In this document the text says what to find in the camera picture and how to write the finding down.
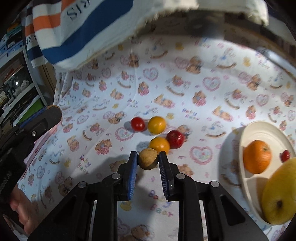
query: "silver bolt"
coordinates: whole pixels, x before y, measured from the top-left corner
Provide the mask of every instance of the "silver bolt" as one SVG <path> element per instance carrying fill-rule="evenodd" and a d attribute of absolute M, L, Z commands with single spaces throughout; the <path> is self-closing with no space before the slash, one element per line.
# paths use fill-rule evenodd
<path fill-rule="evenodd" d="M 79 188 L 85 188 L 86 187 L 86 182 L 80 182 L 78 183 Z"/>
<path fill-rule="evenodd" d="M 121 175 L 119 173 L 113 173 L 111 176 L 113 179 L 119 179 Z"/>
<path fill-rule="evenodd" d="M 211 186 L 217 188 L 218 186 L 220 186 L 220 184 L 217 181 L 212 181 Z"/>
<path fill-rule="evenodd" d="M 178 173 L 178 174 L 176 175 L 176 177 L 177 177 L 178 179 L 184 179 L 184 178 L 185 178 L 185 175 L 184 175 L 183 173 Z"/>

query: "oval plate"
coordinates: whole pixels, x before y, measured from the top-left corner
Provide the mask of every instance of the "oval plate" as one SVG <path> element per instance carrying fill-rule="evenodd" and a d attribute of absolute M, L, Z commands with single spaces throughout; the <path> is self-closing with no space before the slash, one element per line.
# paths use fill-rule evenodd
<path fill-rule="evenodd" d="M 266 170 L 260 174 L 249 173 L 244 168 L 243 149 L 254 140 L 266 142 L 271 149 L 271 162 Z M 239 168 L 242 180 L 242 189 L 245 198 L 256 218 L 266 225 L 271 225 L 264 220 L 261 210 L 261 194 L 267 180 L 282 165 L 280 154 L 288 150 L 290 156 L 296 157 L 294 148 L 285 134 L 274 125 L 264 121 L 254 121 L 246 126 L 239 142 Z"/>

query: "hand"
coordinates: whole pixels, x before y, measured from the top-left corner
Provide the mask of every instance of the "hand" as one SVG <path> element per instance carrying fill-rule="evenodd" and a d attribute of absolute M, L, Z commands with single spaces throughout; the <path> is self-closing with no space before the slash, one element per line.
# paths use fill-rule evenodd
<path fill-rule="evenodd" d="M 14 187 L 10 195 L 10 207 L 19 215 L 19 221 L 24 225 L 24 231 L 30 235 L 39 225 L 39 220 L 32 203 L 21 189 Z"/>

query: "orange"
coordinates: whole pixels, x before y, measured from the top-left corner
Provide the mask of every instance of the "orange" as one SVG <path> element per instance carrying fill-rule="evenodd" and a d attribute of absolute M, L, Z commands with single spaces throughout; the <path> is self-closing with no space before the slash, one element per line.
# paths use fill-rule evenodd
<path fill-rule="evenodd" d="M 262 173 L 270 164 L 271 150 L 260 140 L 251 142 L 243 150 L 244 167 L 252 174 Z"/>
<path fill-rule="evenodd" d="M 168 143 L 166 138 L 155 137 L 150 141 L 149 148 L 156 150 L 158 154 L 161 151 L 165 151 L 165 153 L 168 154 L 170 150 L 170 144 Z"/>
<path fill-rule="evenodd" d="M 154 116 L 148 122 L 148 130 L 154 135 L 162 133 L 165 127 L 166 121 L 161 116 Z"/>

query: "red fruit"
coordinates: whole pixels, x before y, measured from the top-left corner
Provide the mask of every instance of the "red fruit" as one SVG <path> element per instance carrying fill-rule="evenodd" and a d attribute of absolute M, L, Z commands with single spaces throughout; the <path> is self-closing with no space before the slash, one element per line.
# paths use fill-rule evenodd
<path fill-rule="evenodd" d="M 180 148 L 183 145 L 184 142 L 184 135 L 179 131 L 170 131 L 167 134 L 167 140 L 170 144 L 171 149 L 177 149 Z"/>
<path fill-rule="evenodd" d="M 134 131 L 143 131 L 145 129 L 145 122 L 140 117 L 132 118 L 131 127 Z"/>
<path fill-rule="evenodd" d="M 288 150 L 284 150 L 281 154 L 281 161 L 285 162 L 290 159 L 290 152 Z"/>

